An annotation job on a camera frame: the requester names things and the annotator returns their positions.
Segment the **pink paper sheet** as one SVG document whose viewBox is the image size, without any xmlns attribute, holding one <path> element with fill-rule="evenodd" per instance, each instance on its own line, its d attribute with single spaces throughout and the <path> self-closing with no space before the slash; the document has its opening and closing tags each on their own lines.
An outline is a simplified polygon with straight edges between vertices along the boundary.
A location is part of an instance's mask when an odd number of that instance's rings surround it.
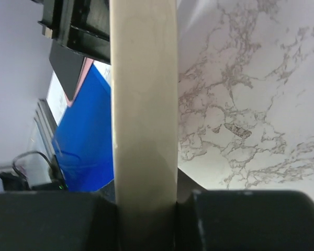
<svg viewBox="0 0 314 251">
<path fill-rule="evenodd" d="M 93 59 L 84 58 L 78 78 L 69 80 L 69 83 L 65 85 L 63 90 L 65 92 L 66 103 L 69 107 L 73 105 L 93 63 Z"/>
</svg>

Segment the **black clipboard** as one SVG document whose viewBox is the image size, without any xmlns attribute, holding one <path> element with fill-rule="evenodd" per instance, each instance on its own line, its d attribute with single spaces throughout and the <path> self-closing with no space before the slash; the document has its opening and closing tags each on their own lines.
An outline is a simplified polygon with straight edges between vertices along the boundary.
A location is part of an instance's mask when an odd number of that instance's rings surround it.
<svg viewBox="0 0 314 251">
<path fill-rule="evenodd" d="M 72 101 L 85 57 L 54 41 L 51 46 L 49 61 L 67 99 Z"/>
</svg>

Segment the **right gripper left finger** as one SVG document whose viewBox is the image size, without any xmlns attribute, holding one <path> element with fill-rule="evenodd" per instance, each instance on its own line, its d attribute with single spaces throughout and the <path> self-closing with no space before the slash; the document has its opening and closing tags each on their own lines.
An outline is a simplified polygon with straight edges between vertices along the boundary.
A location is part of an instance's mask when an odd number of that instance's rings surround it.
<svg viewBox="0 0 314 251">
<path fill-rule="evenodd" d="M 0 250 L 117 249 L 116 206 L 98 193 L 0 193 Z"/>
</svg>

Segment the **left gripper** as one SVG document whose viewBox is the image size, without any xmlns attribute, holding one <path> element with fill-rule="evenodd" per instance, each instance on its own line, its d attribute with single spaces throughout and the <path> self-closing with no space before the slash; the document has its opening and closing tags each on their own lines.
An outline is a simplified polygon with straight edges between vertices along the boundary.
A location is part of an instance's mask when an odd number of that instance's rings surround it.
<svg viewBox="0 0 314 251">
<path fill-rule="evenodd" d="M 91 59 L 110 64 L 109 1 L 40 0 L 42 34 Z"/>
</svg>

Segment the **blue plastic folder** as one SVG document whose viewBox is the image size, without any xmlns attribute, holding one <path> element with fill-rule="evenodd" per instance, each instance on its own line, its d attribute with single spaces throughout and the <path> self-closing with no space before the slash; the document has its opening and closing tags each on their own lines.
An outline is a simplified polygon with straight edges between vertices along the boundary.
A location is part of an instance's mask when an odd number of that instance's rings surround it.
<svg viewBox="0 0 314 251">
<path fill-rule="evenodd" d="M 110 86 L 92 66 L 52 145 L 69 191 L 96 191 L 114 178 Z"/>
</svg>

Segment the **pink cream branch plate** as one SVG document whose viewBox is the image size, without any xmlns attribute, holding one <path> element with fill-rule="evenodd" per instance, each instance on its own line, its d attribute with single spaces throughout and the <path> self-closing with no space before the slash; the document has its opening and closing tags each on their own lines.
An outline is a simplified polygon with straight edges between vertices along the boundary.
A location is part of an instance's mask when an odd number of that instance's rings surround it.
<svg viewBox="0 0 314 251">
<path fill-rule="evenodd" d="M 113 165 L 121 250 L 172 250 L 176 1 L 110 1 Z"/>
</svg>

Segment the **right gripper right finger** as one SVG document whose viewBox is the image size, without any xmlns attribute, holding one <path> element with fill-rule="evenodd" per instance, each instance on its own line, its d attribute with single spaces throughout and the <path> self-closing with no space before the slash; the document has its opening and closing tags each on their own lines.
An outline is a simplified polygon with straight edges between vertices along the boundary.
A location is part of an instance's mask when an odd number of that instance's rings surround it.
<svg viewBox="0 0 314 251">
<path fill-rule="evenodd" d="M 178 172 L 176 250 L 314 250 L 314 201 L 292 190 L 207 190 Z"/>
</svg>

